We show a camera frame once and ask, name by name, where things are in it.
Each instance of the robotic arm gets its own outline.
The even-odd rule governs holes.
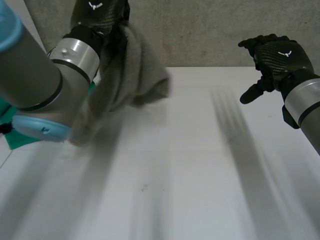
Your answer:
[[[49,59],[0,0],[0,97],[18,109],[13,127],[30,137],[64,141],[98,70],[102,45],[101,36],[79,25]]]
[[[258,36],[239,43],[248,49],[262,77],[240,98],[248,104],[265,91],[281,92],[283,119],[301,128],[320,155],[320,76],[300,44],[286,36]]]

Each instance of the carbon fiber hand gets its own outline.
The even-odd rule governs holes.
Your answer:
[[[280,82],[295,71],[305,70],[314,73],[304,49],[287,36],[260,35],[244,40],[238,46],[248,49],[255,62],[255,68],[262,73],[261,79],[241,96],[240,101],[243,104],[251,103],[264,91],[279,91]]]

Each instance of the teal object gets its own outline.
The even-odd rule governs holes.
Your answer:
[[[95,89],[96,85],[94,82],[91,83],[88,94],[90,95],[93,90]],[[17,109],[15,107],[10,106],[6,101],[0,98],[0,124],[9,123],[14,118],[15,114],[17,113]],[[7,133],[5,139],[10,147],[10,149],[17,149],[21,146],[31,144],[34,142],[40,141],[37,138],[29,137],[17,132],[15,129],[12,132]]]
[[[0,0],[0,53],[14,46],[22,37],[24,26],[20,17]]]

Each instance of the black band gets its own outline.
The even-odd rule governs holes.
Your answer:
[[[82,77],[85,78],[85,80],[88,82],[88,84],[91,84],[90,78],[89,76],[85,73],[85,71],[83,71],[80,67],[74,65],[71,62],[68,61],[64,61],[64,60],[60,60],[60,59],[52,59],[52,62],[55,64],[61,64],[61,65],[65,65],[73,70],[75,70],[76,72],[78,72],[79,74],[82,75]]]
[[[311,113],[313,110],[315,110],[316,108],[320,107],[320,101],[316,102],[315,104],[313,104],[312,106],[308,107],[299,117],[298,119],[298,125],[301,126],[302,121],[305,119],[305,117]]]
[[[46,100],[44,100],[43,102],[41,103],[38,103],[37,105],[34,105],[34,106],[31,106],[31,107],[24,107],[24,108],[18,108],[20,111],[22,112],[31,112],[31,111],[35,111],[35,110],[38,110],[38,109],[41,109],[45,106],[47,106],[48,104],[50,104],[53,100],[56,99],[56,97],[60,94],[61,90],[62,90],[62,87],[63,87],[63,77],[60,73],[60,82],[59,82],[59,85],[57,87],[57,89],[55,90],[55,92],[49,97],[47,98]]]

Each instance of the silver metal joint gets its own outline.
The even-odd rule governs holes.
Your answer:
[[[60,40],[50,59],[66,61],[77,66],[87,74],[90,81],[94,79],[100,64],[99,56],[95,50],[75,38]]]
[[[311,106],[320,102],[320,78],[305,81],[296,86],[286,97],[284,105],[299,124],[300,116]]]

